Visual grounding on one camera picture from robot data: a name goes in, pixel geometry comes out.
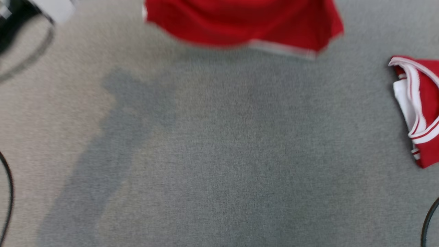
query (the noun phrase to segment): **gray fabric surface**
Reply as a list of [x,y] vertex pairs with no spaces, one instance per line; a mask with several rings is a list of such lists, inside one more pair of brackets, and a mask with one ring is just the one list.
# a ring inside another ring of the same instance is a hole
[[439,58],[436,0],[338,0],[346,34],[315,62],[187,46],[140,5],[81,2],[0,85],[6,247],[419,246],[439,166],[415,165],[387,63]]

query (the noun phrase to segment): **red fabric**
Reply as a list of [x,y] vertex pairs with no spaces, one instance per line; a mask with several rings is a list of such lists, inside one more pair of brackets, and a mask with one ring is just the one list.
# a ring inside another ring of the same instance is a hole
[[264,40],[320,51],[343,33],[333,0],[146,0],[146,21],[209,46]]
[[[412,65],[415,66],[417,73],[411,76],[419,77],[419,91],[411,90],[410,94],[420,95],[422,115],[425,118],[427,129],[431,130],[416,131],[423,134],[419,134],[417,137],[412,137],[412,141],[415,143],[416,148],[419,149],[419,152],[414,153],[420,154],[421,158],[417,160],[418,165],[422,168],[427,168],[439,162],[439,134],[431,136],[431,133],[435,133],[439,128],[439,81],[435,81],[437,78],[431,78],[432,76],[428,75],[428,73],[431,73],[435,76],[439,76],[439,61],[416,60],[407,56],[394,56],[394,58],[408,59],[409,64],[410,62],[415,62],[412,63]],[[410,73],[404,71],[399,66],[395,66],[395,71],[398,76],[403,73]],[[423,140],[421,143],[417,143],[417,140],[420,140],[422,137],[425,138],[428,135],[430,135],[430,137],[427,141]]]

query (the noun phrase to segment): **folded garment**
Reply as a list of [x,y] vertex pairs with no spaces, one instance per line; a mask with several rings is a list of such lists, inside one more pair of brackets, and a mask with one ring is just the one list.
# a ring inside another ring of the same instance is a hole
[[343,33],[333,0],[146,0],[144,20],[195,44],[309,58]]
[[417,164],[426,168],[438,163],[439,61],[393,56],[389,66],[394,66],[400,79],[393,88],[410,131]]

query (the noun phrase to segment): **red and white clothing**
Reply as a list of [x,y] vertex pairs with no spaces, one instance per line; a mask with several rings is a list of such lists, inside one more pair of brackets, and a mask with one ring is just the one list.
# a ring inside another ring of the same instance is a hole
[[426,168],[439,162],[439,61],[392,57],[401,79],[393,84],[396,99],[409,128],[417,164]]
[[343,33],[333,0],[146,0],[143,14],[192,43],[250,44],[309,58]]

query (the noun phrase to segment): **red cloth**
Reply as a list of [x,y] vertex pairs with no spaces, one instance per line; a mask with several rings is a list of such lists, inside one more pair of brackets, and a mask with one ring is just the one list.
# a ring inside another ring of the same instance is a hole
[[407,79],[407,96],[415,122],[410,130],[412,151],[422,168],[439,162],[439,61],[394,56],[400,79]]
[[343,33],[333,0],[146,0],[145,21],[196,44],[263,40],[318,52]]

